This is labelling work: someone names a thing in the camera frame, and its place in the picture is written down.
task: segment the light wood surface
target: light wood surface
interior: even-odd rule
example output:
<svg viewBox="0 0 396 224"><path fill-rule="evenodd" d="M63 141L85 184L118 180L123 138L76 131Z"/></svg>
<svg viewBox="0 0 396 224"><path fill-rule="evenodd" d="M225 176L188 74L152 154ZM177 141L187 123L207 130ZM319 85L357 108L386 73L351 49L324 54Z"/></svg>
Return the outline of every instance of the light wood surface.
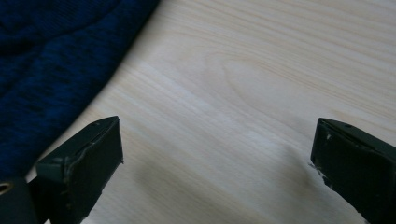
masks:
<svg viewBox="0 0 396 224"><path fill-rule="evenodd" d="M319 117L396 146L396 2L164 0L51 148L114 115L125 164L85 224L362 224L309 156Z"/></svg>

